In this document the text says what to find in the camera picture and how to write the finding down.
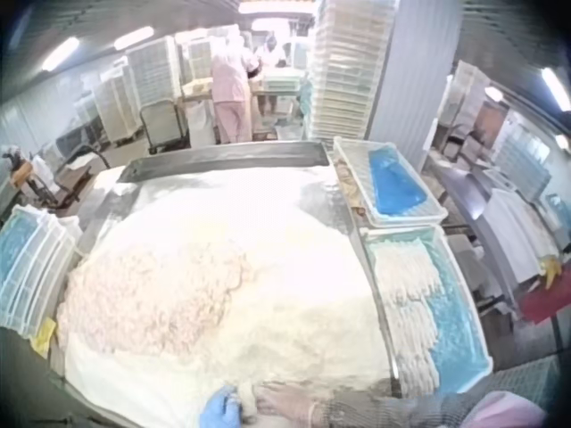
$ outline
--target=sleeve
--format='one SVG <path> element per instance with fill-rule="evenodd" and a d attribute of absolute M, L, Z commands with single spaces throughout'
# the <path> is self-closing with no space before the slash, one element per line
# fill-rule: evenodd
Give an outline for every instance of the sleeve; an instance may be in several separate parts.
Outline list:
<path fill-rule="evenodd" d="M 260 67 L 260 60 L 250 51 L 249 49 L 244 49 L 242 53 L 242 64 L 247 72 L 252 72 Z"/>
<path fill-rule="evenodd" d="M 322 404 L 320 421 L 328 428 L 458 428 L 481 397 L 451 394 L 418 399 L 378 398 L 370 392 L 345 391 Z"/>

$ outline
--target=yellow tag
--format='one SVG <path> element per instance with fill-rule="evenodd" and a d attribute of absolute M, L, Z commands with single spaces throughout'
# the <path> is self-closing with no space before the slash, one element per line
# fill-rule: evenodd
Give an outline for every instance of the yellow tag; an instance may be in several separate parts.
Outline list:
<path fill-rule="evenodd" d="M 39 332 L 37 332 L 37 336 L 29 340 L 32 349 L 44 359 L 47 359 L 47 353 L 50 350 L 50 340 L 52 339 L 56 325 L 52 318 L 47 317 L 42 323 Z"/>

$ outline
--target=pink uniform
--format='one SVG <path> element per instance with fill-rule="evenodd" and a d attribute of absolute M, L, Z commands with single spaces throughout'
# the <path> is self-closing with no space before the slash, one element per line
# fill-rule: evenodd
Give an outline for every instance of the pink uniform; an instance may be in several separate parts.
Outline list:
<path fill-rule="evenodd" d="M 212 101 L 223 144 L 252 141 L 247 71 L 258 66 L 252 53 L 238 43 L 228 44 L 212 58 Z"/>

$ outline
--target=worker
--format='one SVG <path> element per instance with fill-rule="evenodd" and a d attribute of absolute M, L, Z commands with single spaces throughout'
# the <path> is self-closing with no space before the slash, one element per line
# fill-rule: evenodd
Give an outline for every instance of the worker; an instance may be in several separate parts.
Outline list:
<path fill-rule="evenodd" d="M 260 62 L 244 47 L 241 36 L 227 39 L 213 56 L 212 101 L 223 144 L 252 141 L 252 115 L 248 78 L 260 71 Z"/>
<path fill-rule="evenodd" d="M 547 416 L 527 399 L 507 391 L 487 392 L 485 386 L 465 394 L 418 399 L 344 391 L 318 401 L 282 383 L 254 387 L 253 392 L 258 413 L 282 416 L 306 428 L 539 428 Z M 200 428 L 240 428 L 239 409 L 236 388 L 226 386 L 207 403 Z"/>
<path fill-rule="evenodd" d="M 273 33 L 270 33 L 268 37 L 266 37 L 264 45 L 256 49 L 256 56 L 260 59 L 264 70 L 276 67 L 285 67 L 286 65 L 286 53 L 281 46 L 277 45 L 277 39 Z M 275 95 L 259 95 L 258 108 L 260 109 L 260 114 L 265 116 L 266 101 L 269 101 L 271 114 L 275 114 L 277 97 Z"/>

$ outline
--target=blue plastic tray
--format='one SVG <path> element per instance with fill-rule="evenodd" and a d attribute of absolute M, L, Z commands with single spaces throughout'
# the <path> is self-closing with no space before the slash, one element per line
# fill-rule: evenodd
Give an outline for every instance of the blue plastic tray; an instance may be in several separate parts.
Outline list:
<path fill-rule="evenodd" d="M 374 231 L 365 238 L 368 255 L 376 265 L 375 243 L 412 242 L 419 238 L 438 269 L 443 291 L 426 299 L 438 329 L 438 343 L 431 350 L 440 375 L 436 393 L 464 392 L 492 372 L 484 333 L 466 281 L 438 226 L 407 231 Z"/>

